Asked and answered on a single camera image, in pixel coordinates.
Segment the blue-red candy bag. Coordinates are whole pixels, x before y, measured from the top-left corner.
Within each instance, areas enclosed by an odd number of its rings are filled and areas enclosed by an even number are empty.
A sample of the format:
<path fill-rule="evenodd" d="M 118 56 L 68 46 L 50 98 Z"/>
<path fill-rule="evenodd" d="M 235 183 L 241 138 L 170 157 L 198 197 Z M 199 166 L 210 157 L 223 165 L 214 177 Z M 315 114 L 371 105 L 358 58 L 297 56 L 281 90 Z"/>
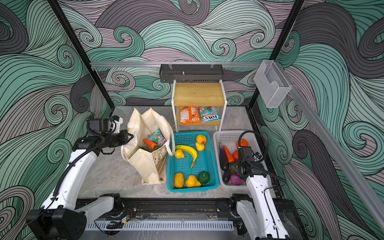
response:
<path fill-rule="evenodd" d="M 167 141 L 163 136 L 160 129 L 154 131 L 149 137 L 146 138 L 148 141 L 155 143 L 157 146 L 163 146 Z"/>

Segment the floral canvas tote bag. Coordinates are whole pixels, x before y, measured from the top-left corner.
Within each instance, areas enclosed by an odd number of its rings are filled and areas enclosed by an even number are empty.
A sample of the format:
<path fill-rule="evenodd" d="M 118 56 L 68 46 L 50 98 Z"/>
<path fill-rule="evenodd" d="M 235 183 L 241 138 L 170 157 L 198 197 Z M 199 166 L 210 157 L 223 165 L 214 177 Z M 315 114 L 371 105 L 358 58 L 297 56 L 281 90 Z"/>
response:
<path fill-rule="evenodd" d="M 142 177 L 142 185 L 157 185 L 167 181 L 165 173 L 166 158 L 175 154 L 174 132 L 164 116 L 153 109 L 141 114 L 134 109 L 127 124 L 128 133 L 134 135 L 129 143 L 121 147 L 121 154 Z M 154 131 L 160 129 L 167 140 L 163 146 L 153 151 L 143 142 Z"/>

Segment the yellow lemon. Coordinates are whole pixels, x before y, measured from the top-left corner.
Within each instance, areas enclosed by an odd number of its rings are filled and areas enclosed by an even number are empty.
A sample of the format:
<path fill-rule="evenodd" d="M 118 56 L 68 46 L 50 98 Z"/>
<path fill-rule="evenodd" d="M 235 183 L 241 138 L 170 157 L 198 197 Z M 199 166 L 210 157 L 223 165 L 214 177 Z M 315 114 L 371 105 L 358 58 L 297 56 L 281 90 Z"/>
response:
<path fill-rule="evenodd" d="M 196 143 L 196 149 L 198 152 L 202 152 L 205 150 L 205 145 Z"/>

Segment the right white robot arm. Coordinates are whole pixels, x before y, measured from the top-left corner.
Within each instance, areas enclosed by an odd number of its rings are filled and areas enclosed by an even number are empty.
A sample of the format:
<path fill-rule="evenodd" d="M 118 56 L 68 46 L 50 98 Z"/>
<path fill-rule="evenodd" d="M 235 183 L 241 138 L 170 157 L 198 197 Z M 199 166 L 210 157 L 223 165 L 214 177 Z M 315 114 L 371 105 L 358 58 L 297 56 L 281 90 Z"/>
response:
<path fill-rule="evenodd" d="M 252 200 L 239 200 L 236 211 L 243 220 L 252 240 L 289 240 L 271 195 L 267 176 L 284 179 L 265 170 L 261 163 L 240 159 L 233 165 L 235 172 L 245 181 Z"/>

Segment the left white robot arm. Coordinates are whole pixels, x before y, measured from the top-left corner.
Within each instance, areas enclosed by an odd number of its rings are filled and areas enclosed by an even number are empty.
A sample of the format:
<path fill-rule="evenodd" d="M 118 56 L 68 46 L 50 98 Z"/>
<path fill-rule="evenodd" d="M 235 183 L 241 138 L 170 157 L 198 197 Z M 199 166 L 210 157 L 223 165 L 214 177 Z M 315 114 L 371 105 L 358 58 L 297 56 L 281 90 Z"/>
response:
<path fill-rule="evenodd" d="M 38 240 L 78 240 L 86 227 L 102 215 L 122 214 L 119 194 L 104 194 L 81 208 L 76 205 L 85 177 L 103 149 L 115 149 L 133 138 L 127 130 L 121 130 L 90 133 L 75 142 L 68 166 L 53 192 L 39 210 L 31 210 L 27 215 L 27 225 Z"/>

